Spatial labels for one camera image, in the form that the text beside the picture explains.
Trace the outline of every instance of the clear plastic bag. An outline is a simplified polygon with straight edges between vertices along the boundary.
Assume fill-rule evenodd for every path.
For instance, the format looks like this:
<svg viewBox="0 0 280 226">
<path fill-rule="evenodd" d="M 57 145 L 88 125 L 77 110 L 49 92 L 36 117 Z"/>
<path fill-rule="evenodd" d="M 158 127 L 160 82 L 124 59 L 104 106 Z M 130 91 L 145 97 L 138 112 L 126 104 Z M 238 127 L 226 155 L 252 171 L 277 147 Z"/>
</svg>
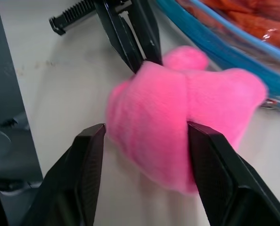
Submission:
<svg viewBox="0 0 280 226">
<path fill-rule="evenodd" d="M 280 0 L 201 0 L 206 6 L 237 26 L 244 32 L 262 42 L 275 46 L 274 52 L 265 51 L 263 46 L 257 48 L 248 39 L 238 35 L 237 31 L 227 29 L 219 20 L 189 0 L 176 0 L 183 8 L 216 33 L 222 40 L 247 55 L 265 63 L 280 73 Z"/>
</svg>

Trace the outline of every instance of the orange object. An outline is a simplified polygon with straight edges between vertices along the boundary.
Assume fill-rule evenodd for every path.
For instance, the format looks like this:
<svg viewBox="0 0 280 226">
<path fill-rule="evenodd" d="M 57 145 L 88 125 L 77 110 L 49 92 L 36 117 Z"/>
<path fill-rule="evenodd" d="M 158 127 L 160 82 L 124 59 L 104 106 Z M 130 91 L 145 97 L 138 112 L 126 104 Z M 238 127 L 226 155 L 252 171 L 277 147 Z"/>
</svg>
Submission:
<svg viewBox="0 0 280 226">
<path fill-rule="evenodd" d="M 280 22 L 232 11 L 228 16 L 242 30 L 280 48 Z"/>
<path fill-rule="evenodd" d="M 176 0 L 211 29 L 225 28 L 188 0 Z M 201 0 L 247 33 L 280 48 L 280 0 Z"/>
</svg>

